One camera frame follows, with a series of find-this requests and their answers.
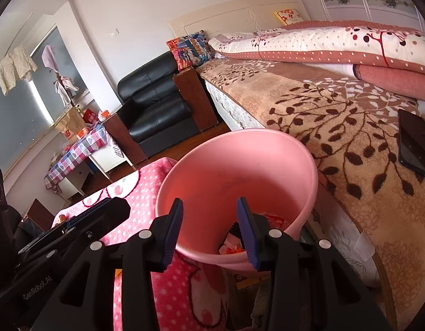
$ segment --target brown paper bag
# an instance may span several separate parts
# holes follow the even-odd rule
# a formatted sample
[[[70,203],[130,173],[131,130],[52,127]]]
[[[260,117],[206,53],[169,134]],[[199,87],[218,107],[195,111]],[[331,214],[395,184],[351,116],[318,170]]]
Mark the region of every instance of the brown paper bag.
[[[77,141],[77,133],[86,126],[84,119],[82,119],[76,108],[72,108],[69,109],[65,113],[64,117],[58,121],[55,128],[59,130],[69,141],[74,143]]]

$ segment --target polka dot quilt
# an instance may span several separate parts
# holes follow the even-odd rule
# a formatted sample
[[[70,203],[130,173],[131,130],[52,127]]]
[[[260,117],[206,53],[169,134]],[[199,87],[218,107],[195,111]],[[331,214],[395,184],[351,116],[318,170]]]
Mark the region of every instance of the polka dot quilt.
[[[156,217],[157,193],[175,164],[173,159],[161,158],[60,211],[54,224],[60,215],[70,218],[106,197],[122,197],[131,206],[130,218],[101,240],[106,245],[124,242],[151,225]],[[226,330],[228,290],[220,267],[188,260],[175,252],[167,270],[163,274],[152,273],[151,280],[161,331]],[[115,278],[114,331],[122,330],[121,290],[122,273]]]
[[[209,44],[236,59],[352,63],[425,74],[424,33],[367,21],[306,21],[253,33],[221,34]]]

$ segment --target beige headboard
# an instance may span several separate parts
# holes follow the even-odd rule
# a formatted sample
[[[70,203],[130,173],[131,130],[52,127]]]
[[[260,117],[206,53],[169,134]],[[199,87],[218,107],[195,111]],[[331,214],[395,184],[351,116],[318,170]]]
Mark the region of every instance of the beige headboard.
[[[253,32],[281,26],[273,12],[296,9],[309,15],[301,0],[235,0],[206,7],[170,22],[176,37],[204,30],[209,38],[225,32]]]

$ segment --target light switch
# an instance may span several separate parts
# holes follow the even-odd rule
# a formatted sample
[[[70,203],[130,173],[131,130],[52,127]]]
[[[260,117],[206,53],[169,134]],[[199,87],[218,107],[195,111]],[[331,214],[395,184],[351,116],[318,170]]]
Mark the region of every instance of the light switch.
[[[119,30],[118,29],[116,29],[116,30],[114,30],[112,33],[110,33],[110,36],[111,37],[115,37],[115,36],[117,36],[119,34]]]

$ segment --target pink trash can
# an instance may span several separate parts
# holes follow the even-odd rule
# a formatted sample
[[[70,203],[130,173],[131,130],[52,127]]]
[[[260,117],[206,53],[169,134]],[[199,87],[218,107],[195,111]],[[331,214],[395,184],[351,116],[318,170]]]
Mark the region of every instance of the pink trash can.
[[[253,213],[283,216],[287,234],[298,240],[317,196],[318,175],[306,147],[270,129],[225,133],[194,148],[169,172],[157,195],[156,215],[167,214],[174,198],[184,214],[176,249],[193,260],[248,274],[246,252],[218,249],[237,221],[237,199]]]

